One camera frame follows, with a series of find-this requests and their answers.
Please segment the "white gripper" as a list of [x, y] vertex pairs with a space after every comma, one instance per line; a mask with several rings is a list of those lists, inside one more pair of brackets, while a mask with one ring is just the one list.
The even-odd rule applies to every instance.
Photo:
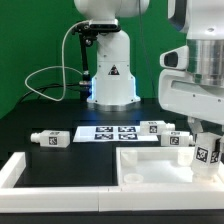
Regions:
[[[203, 132], [201, 120], [224, 124], [224, 88], [199, 85], [185, 71], [164, 69], [160, 73], [158, 99], [164, 110], [188, 116], [187, 122], [193, 134]], [[216, 141], [217, 163], [224, 151], [224, 135]]]

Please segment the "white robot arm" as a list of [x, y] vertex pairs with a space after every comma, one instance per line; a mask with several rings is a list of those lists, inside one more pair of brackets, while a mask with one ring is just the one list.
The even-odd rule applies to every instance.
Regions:
[[[84, 47], [96, 41], [91, 106], [122, 110], [140, 101], [130, 72], [130, 39], [118, 19], [145, 12], [150, 0], [74, 0], [87, 20], [77, 29]], [[160, 56], [159, 103], [186, 115], [196, 134], [196, 161], [220, 160], [224, 136], [205, 133], [202, 120], [224, 126], [224, 0], [168, 0], [168, 20], [186, 44]]]

